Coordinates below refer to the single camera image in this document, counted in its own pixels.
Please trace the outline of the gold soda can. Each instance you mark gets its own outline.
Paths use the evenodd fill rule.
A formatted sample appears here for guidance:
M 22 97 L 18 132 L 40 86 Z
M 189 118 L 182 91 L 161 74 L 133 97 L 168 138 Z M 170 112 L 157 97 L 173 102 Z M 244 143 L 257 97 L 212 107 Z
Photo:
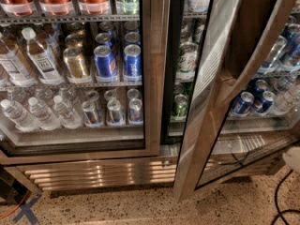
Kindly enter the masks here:
M 79 48 L 66 48 L 63 51 L 63 60 L 67 67 L 67 79 L 71 83 L 83 84 L 92 81 L 85 57 Z

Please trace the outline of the front right blue Pepsi can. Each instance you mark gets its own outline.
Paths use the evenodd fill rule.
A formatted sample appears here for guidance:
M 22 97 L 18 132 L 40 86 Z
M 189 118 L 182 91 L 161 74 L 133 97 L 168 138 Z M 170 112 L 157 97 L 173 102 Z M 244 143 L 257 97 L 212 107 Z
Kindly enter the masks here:
M 142 78 L 142 50 L 138 45 L 127 45 L 123 52 L 124 74 L 129 81 Z

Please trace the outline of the right water bottle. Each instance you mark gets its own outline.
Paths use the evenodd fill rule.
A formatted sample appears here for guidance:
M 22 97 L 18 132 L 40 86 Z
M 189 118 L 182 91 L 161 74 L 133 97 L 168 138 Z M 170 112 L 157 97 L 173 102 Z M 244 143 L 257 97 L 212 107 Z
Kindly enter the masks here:
M 72 102 L 62 96 L 53 98 L 53 108 L 58 113 L 65 128 L 75 129 L 83 125 L 83 119 Z

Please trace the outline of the fridge glass door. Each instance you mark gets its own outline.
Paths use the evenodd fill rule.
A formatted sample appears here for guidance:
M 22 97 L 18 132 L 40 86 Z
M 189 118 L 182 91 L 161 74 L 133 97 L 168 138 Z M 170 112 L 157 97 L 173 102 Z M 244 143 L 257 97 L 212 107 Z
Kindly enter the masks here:
M 183 201 L 299 147 L 299 0 L 211 0 L 174 180 Z M 246 116 L 231 107 L 254 96 Z
M 1 161 L 22 171 L 53 165 L 79 168 L 86 163 L 140 161 L 159 153 L 164 62 L 170 0 L 140 0 L 135 15 L 117 11 L 109 0 L 104 14 L 83 14 L 79 0 L 1 0 L 1 101 L 19 102 L 29 111 L 28 99 L 44 100 L 61 122 L 55 130 L 24 132 L 4 116 L 1 107 Z M 64 81 L 44 84 L 26 53 L 25 27 L 31 27 L 51 46 Z M 112 49 L 118 80 L 102 82 L 94 64 L 94 49 Z M 124 74 L 127 45 L 142 50 L 142 78 L 129 81 Z M 63 51 L 79 48 L 92 81 L 68 80 Z M 82 126 L 62 125 L 53 98 L 72 102 Z

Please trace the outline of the green soda can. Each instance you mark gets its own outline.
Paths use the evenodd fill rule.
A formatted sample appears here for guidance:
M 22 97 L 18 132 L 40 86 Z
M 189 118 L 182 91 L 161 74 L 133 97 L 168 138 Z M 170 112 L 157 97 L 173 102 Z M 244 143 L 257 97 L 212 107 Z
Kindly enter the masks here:
M 188 98 L 179 94 L 174 98 L 172 105 L 172 117 L 174 119 L 182 119 L 188 113 Z

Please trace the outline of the front 7up can left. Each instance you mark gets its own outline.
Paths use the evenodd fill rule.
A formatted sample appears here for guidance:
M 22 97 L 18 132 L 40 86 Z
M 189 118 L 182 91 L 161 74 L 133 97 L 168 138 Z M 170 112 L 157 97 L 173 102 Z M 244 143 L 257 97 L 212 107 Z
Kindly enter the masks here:
M 195 75 L 198 46 L 193 42 L 184 42 L 179 48 L 176 78 L 189 80 Z

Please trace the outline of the blue pepsi can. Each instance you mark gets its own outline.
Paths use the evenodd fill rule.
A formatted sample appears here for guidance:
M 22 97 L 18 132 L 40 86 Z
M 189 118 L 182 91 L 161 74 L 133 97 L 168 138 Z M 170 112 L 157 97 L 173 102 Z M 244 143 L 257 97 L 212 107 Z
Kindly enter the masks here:
M 246 116 L 250 107 L 254 102 L 254 96 L 244 91 L 233 102 L 231 107 L 231 114 L 234 116 Z
M 127 45 L 123 52 L 124 74 L 129 81 L 142 78 L 142 50 L 138 45 Z
M 94 49 L 94 64 L 97 76 L 104 83 L 112 83 L 118 80 L 118 70 L 112 49 L 105 45 Z

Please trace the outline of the front left blue Pepsi can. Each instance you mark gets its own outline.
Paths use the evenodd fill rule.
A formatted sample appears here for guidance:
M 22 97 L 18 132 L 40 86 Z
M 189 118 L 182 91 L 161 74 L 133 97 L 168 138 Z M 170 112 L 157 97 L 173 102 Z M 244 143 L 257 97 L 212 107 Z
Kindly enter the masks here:
M 112 83 L 118 80 L 118 70 L 112 49 L 105 45 L 94 49 L 94 64 L 97 76 L 104 83 Z

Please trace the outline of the water bottle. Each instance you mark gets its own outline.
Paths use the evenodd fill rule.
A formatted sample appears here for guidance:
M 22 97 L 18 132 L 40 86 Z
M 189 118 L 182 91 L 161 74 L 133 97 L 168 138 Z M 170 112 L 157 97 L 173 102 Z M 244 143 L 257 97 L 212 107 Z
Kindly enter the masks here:
M 83 119 L 72 102 L 62 96 L 53 98 L 53 108 L 58 113 L 65 128 L 75 129 L 83 125 Z
M 42 129 L 55 130 L 61 127 L 59 118 L 44 100 L 30 97 L 28 99 L 28 108 Z
M 35 117 L 23 105 L 14 100 L 1 101 L 2 112 L 20 131 L 29 132 L 39 129 Z

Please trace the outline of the tea bottle white cap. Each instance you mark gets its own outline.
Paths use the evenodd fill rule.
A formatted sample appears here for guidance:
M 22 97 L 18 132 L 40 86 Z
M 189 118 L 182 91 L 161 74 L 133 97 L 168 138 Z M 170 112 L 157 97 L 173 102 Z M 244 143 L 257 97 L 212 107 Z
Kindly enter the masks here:
M 26 40 L 26 53 L 39 72 L 44 84 L 58 85 L 64 81 L 59 62 L 47 41 L 37 35 L 31 27 L 22 30 Z

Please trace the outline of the middle water bottle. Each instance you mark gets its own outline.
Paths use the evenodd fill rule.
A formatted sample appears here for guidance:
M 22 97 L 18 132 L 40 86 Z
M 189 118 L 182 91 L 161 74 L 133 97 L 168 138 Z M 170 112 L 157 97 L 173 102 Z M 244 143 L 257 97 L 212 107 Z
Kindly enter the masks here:
M 42 129 L 55 130 L 61 127 L 59 118 L 44 100 L 30 97 L 28 99 L 28 108 Z

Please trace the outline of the left water bottle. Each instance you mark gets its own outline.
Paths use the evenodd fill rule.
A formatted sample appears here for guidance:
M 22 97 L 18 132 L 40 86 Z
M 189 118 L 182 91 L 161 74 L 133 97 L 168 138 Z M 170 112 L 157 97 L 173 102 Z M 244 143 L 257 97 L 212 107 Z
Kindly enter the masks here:
M 20 131 L 29 132 L 39 129 L 35 117 L 23 105 L 14 100 L 1 101 L 2 112 Z

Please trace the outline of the blue Pepsi can lower middle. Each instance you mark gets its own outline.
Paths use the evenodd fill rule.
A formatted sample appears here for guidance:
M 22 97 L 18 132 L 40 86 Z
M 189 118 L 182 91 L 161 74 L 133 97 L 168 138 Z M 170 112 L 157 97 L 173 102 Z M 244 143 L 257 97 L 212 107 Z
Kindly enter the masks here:
M 234 116 L 246 116 L 250 107 L 254 102 L 254 96 L 244 91 L 233 102 L 231 107 L 231 114 Z

